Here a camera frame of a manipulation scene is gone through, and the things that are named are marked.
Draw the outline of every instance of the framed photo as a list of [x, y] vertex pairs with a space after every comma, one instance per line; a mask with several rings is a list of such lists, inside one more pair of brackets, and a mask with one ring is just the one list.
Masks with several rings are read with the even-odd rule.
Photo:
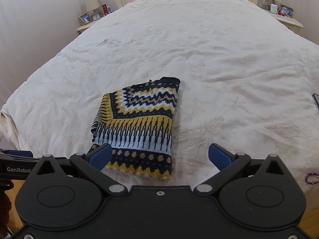
[[289, 16], [290, 18], [293, 17], [293, 11], [294, 11], [294, 9], [292, 9], [292, 8], [286, 6], [286, 5], [283, 5], [283, 4], [281, 5], [280, 12], [285, 14], [285, 15], [287, 15], [287, 16]]
[[111, 10], [111, 6], [107, 7], [108, 13], [112, 13], [113, 11]]
[[93, 20], [96, 21], [96, 20], [99, 20], [101, 18], [100, 14], [95, 14], [92, 16]]
[[88, 15], [87, 13], [83, 14], [82, 16], [79, 16], [79, 18], [85, 25], [93, 21], [92, 17]]

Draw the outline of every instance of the white device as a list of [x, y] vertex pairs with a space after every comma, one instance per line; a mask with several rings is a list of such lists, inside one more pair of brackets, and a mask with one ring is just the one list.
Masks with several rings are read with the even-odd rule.
[[272, 4], [270, 5], [270, 12], [277, 14], [277, 12], [278, 12], [278, 6], [272, 3]]

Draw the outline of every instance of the bed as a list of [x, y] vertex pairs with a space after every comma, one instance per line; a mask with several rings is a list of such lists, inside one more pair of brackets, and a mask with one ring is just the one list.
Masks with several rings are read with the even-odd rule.
[[119, 7], [33, 73], [7, 100], [0, 130], [21, 150], [87, 152], [102, 96], [128, 85], [181, 80], [170, 180], [103, 169], [127, 185], [192, 187], [216, 174], [207, 150], [279, 155], [319, 206], [319, 47], [257, 7], [257, 0], [115, 0]]

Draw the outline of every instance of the patterned knit sweater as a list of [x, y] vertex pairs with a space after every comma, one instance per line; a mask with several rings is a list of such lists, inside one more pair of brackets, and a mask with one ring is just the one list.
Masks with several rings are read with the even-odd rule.
[[169, 179], [172, 172], [172, 122], [180, 80], [128, 86], [103, 96], [92, 124], [91, 150], [109, 143], [113, 157], [106, 168]]

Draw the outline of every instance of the wall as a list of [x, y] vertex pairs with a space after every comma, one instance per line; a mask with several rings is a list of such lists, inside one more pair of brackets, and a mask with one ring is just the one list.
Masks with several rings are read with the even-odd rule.
[[[98, 0], [117, 9], [113, 0]], [[78, 36], [85, 0], [0, 0], [0, 107]]]
[[280, 4], [294, 8], [293, 17], [302, 23], [301, 36], [319, 45], [319, 0], [281, 0]]

